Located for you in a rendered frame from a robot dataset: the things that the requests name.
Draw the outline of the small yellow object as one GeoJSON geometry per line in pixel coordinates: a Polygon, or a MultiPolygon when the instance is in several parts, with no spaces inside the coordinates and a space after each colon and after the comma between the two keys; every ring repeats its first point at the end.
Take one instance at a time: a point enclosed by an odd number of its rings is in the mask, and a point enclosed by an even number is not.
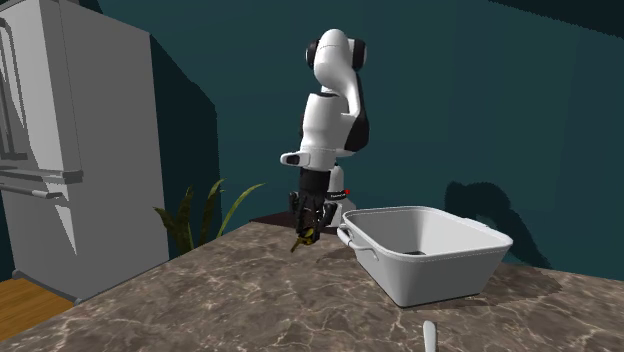
{"type": "Polygon", "coordinates": [[[301,246],[309,246],[315,243],[315,230],[313,228],[308,228],[305,232],[298,235],[295,243],[290,249],[291,253],[294,253],[295,250],[301,246]]]}

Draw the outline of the green leafy plant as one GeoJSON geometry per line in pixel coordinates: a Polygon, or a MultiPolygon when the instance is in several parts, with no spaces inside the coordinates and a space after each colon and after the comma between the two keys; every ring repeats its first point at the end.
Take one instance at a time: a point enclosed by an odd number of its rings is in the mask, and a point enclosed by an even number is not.
{"type": "Polygon", "coordinates": [[[178,210],[175,215],[172,215],[164,208],[154,207],[154,211],[159,215],[167,233],[174,240],[174,243],[180,255],[188,253],[196,247],[202,246],[208,242],[209,230],[212,220],[214,218],[216,198],[218,194],[224,192],[224,189],[221,188],[221,184],[224,181],[225,178],[216,181],[210,189],[210,192],[206,198],[202,212],[200,235],[197,243],[194,242],[192,230],[190,227],[191,203],[194,196],[194,190],[192,185],[187,188],[184,197],[179,203],[178,210]]]}

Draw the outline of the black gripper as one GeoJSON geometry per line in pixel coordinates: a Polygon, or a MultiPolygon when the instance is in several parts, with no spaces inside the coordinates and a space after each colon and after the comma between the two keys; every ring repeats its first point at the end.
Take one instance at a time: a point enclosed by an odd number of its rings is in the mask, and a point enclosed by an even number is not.
{"type": "Polygon", "coordinates": [[[338,205],[336,203],[324,204],[329,183],[329,171],[314,171],[301,168],[299,191],[298,193],[296,191],[289,193],[289,212],[294,217],[295,231],[298,235],[302,235],[307,228],[307,211],[316,213],[309,229],[311,241],[318,241],[323,233],[335,233],[335,227],[332,225],[332,222],[338,205]]]}

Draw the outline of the grey refrigerator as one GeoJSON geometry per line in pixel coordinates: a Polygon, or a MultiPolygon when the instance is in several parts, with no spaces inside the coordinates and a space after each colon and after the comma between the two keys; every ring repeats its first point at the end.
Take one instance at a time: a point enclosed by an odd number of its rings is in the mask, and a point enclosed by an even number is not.
{"type": "Polygon", "coordinates": [[[169,257],[150,36],[76,0],[0,5],[14,273],[80,303],[169,257]]]}

